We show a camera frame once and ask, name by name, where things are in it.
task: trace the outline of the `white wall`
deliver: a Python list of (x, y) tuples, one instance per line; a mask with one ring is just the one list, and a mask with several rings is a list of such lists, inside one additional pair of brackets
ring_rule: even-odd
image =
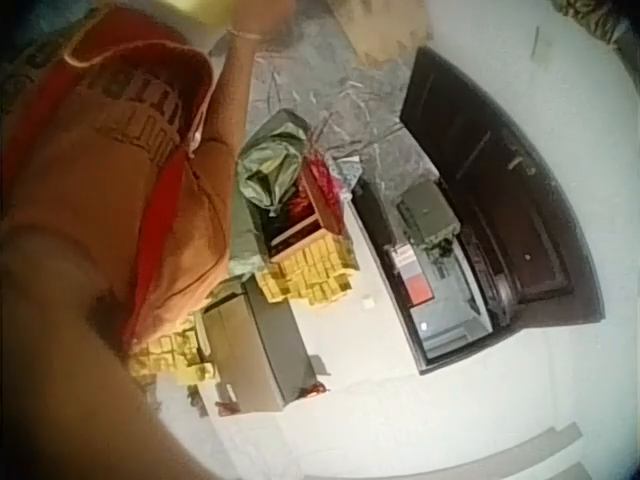
[[(307, 474), (379, 476), (467, 462), (575, 420), (593, 478), (628, 477), (638, 446), (640, 239), (631, 80), (607, 47), (546, 0), (427, 3), (433, 46), (513, 116), (555, 172), (590, 245), (607, 318), (526, 331), (423, 378), (362, 381), (294, 404), (282, 430)], [(345, 326), (343, 337), (320, 338), (352, 343), (359, 332)], [(363, 372), (349, 370), (350, 361), (358, 362), (355, 351), (340, 360), (355, 379)]]

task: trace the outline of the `green plastic bag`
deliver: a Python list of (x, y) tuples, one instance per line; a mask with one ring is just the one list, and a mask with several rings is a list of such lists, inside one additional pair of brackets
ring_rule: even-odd
[(278, 213), (293, 191), (309, 147), (309, 124), (292, 110), (276, 112), (240, 152), (238, 185), (247, 200)]

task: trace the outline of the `wooden door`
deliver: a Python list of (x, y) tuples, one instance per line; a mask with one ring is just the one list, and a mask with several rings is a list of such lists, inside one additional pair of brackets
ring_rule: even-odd
[(498, 322), (601, 320), (588, 248), (553, 175), (504, 111), (434, 52), (416, 57), (401, 120), (441, 174)]

